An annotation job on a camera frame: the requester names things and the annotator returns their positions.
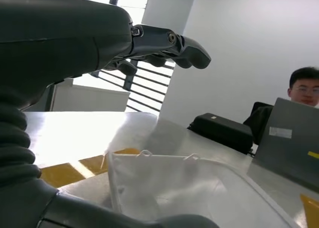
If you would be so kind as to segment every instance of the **metal table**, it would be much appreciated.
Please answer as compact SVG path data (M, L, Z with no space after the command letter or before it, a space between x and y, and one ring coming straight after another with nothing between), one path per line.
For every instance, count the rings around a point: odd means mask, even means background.
M146 113L26 113L36 164L47 167L103 154L106 150L147 149L158 155L188 156L227 163L247 174L302 228L306 228L301 193L319 194L252 163L252 158ZM107 173L60 188L61 191L111 208Z

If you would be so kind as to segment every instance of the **screw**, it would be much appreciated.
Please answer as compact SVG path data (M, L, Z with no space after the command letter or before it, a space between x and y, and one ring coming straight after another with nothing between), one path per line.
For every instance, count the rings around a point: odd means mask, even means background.
M174 44L175 42L176 42L176 35L174 32L169 33L169 42L171 44Z

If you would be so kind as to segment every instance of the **gray laptop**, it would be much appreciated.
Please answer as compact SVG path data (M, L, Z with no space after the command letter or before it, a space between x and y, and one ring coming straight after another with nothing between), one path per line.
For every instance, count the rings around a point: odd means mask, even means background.
M278 98L254 161L319 190L319 109Z

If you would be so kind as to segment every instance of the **black bag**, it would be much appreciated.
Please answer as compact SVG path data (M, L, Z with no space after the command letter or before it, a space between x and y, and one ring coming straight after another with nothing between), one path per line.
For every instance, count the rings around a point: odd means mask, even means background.
M249 126L214 114L197 116L187 129L243 154L252 146Z

